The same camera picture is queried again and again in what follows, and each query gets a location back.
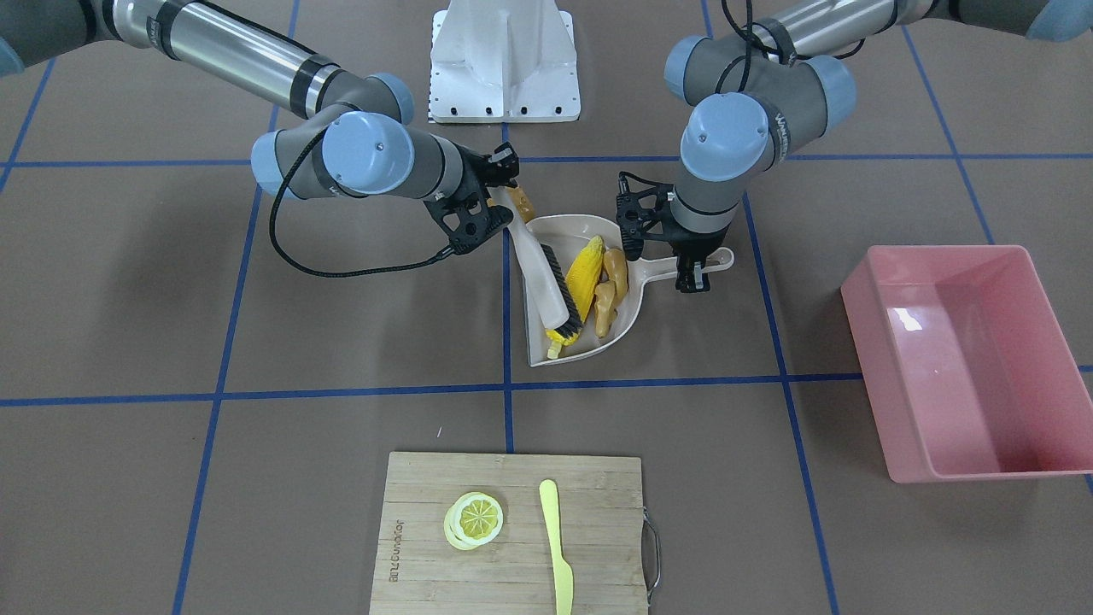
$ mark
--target pink bin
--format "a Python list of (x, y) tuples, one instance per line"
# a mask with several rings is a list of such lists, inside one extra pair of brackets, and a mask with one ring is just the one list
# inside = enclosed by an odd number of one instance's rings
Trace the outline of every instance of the pink bin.
[(843, 300), (896, 483), (1093, 472), (1093, 403), (1021, 246), (873, 246)]

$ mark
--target lime slice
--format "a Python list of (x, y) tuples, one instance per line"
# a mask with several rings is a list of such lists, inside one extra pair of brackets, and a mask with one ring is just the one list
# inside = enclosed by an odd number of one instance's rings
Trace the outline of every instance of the lime slice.
[(465, 494), (444, 517), (444, 536), (460, 551), (480, 547), (501, 533), (505, 522), (501, 504), (480, 492)]

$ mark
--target yellow knife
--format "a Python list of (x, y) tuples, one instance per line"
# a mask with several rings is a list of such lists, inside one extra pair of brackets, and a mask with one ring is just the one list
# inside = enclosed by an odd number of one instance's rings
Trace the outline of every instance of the yellow knife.
[(546, 480), (539, 484), (539, 501), (543, 506), (550, 558), (554, 565), (554, 613), (573, 613), (573, 568), (562, 557), (562, 519), (557, 508), (557, 485)]

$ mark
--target white brush handle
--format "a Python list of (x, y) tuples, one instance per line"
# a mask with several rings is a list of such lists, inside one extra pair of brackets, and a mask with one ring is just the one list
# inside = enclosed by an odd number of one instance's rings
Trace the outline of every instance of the white brush handle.
[(500, 204), (513, 212), (514, 217), (508, 230), (513, 236), (513, 247), (516, 248), (516, 260), (520, 263), (524, 286), (536, 304), (543, 329), (554, 330), (564, 326), (569, 320), (569, 309), (565, 306), (562, 289), (557, 286), (554, 270), (551, 269), (542, 246), (524, 224), (524, 217), (520, 217), (520, 212), (508, 196), (508, 190), (502, 187), (491, 188), (490, 191)]

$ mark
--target white plastic stand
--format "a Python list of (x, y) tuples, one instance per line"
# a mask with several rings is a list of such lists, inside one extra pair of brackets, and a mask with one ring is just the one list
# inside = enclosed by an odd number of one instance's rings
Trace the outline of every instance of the white plastic stand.
[(433, 16), (430, 117), (442, 123), (573, 121), (573, 16), (554, 0), (451, 0)]

